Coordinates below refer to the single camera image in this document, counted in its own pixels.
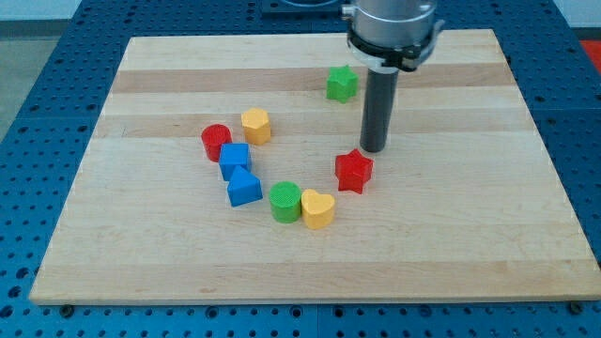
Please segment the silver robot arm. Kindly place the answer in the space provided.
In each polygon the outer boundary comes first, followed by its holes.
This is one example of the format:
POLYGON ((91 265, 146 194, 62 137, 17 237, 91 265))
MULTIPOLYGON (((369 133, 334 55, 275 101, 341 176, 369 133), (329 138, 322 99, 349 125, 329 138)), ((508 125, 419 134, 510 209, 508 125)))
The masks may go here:
POLYGON ((347 46, 370 70, 412 72, 433 53, 443 20, 435 0, 354 0, 341 7, 347 46))

